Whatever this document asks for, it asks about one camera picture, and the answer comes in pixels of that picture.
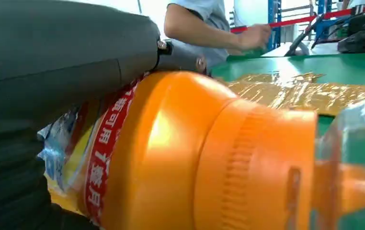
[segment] clear plastic bag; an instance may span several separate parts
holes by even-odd
[[[365,101],[336,117],[319,141],[316,157],[317,164],[327,164],[331,172],[326,202],[332,213],[325,218],[337,222],[340,230],[365,229]]]

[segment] green surface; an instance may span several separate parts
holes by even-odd
[[[300,73],[314,72],[325,76],[318,83],[336,82],[343,84],[365,85],[365,54],[323,55],[303,57],[261,57],[256,59],[236,58],[216,66],[212,70],[214,77],[233,81],[247,73],[270,73],[279,71],[293,76]],[[319,135],[323,135],[330,126],[333,117],[319,117]],[[362,133],[351,134],[349,144],[344,146],[346,154],[342,160],[349,163],[365,165],[365,141]],[[349,214],[340,219],[340,230],[365,230],[365,209]]]
[[[279,71],[283,74],[322,73],[325,76],[318,83],[336,82],[365,85],[365,54],[261,57],[236,59],[212,69],[213,77],[234,81],[246,73],[269,73]],[[319,118],[319,134],[323,135],[332,122],[331,117]]]

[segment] white wall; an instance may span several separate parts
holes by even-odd
[[[236,24],[268,23],[268,0],[234,0]]]

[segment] hand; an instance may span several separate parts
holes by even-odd
[[[269,42],[271,28],[269,25],[253,25],[237,36],[237,49],[249,50],[254,48],[265,48]]]

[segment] red label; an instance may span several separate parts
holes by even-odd
[[[115,96],[110,96],[112,101],[103,115],[91,149],[85,178],[84,202],[91,220],[97,225],[101,223],[103,196],[106,192],[112,152],[140,81],[141,79],[138,79],[125,86]]]

